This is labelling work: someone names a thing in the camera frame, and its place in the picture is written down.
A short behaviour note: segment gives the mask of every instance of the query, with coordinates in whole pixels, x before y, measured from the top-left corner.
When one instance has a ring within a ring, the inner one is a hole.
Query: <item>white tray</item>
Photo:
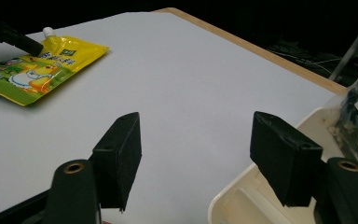
[[[336,109],[318,108],[296,128],[324,148],[322,160],[343,157],[326,127],[335,122]],[[282,206],[267,179],[253,163],[217,194],[208,210],[209,224],[314,224],[311,199],[308,207]]]

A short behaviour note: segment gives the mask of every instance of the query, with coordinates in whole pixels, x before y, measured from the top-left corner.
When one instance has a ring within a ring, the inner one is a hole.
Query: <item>wooden table edge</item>
[[[226,32],[216,26],[211,25],[210,23],[200,20],[190,14],[185,13],[184,11],[175,8],[175,7],[165,7],[162,9],[158,9],[155,10],[154,12],[169,12],[172,13],[175,16],[178,16],[186,21],[189,21],[197,26],[199,26],[202,29],[205,29],[215,35],[219,35],[223,38],[225,38],[226,40],[244,48],[247,49],[249,51],[251,51],[252,53],[266,59],[269,60],[272,63],[275,63],[277,65],[279,65],[280,67],[298,75],[301,76],[303,78],[305,78],[306,80],[309,80],[333,93],[339,94],[342,93],[346,90],[346,88],[344,86],[339,85],[338,83],[334,82],[333,80],[330,80],[326,77],[322,77],[316,73],[311,72],[310,70],[301,67],[295,63],[292,63],[276,54],[273,54],[265,49],[262,49],[246,40],[243,40],[229,32]]]

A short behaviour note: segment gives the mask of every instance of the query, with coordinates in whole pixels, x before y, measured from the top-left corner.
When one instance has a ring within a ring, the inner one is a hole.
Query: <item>white table surface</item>
[[[110,50],[40,101],[0,97],[0,212],[87,159],[139,112],[143,157],[115,224],[207,223],[213,197],[252,161],[253,114],[298,124],[334,94],[171,13],[132,12],[56,30]],[[42,40],[42,32],[30,35]],[[0,43],[0,61],[24,54]]]

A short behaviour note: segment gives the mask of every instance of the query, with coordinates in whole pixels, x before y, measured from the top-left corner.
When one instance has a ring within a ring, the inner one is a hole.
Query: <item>brass screw hole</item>
[[[63,169],[63,172],[68,174],[68,175],[71,175],[71,174],[77,173],[77,172],[79,172],[79,171],[81,171],[83,169],[84,169],[84,164],[83,163],[75,162],[75,163],[71,163],[71,164],[67,165]]]
[[[358,172],[358,164],[351,161],[339,161],[338,166],[347,171]]]

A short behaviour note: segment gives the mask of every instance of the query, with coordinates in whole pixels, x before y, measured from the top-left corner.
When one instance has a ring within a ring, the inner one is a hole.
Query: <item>yellow pouch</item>
[[[109,48],[71,36],[49,35],[38,57],[20,56],[0,62],[0,95],[28,105],[103,56]]]

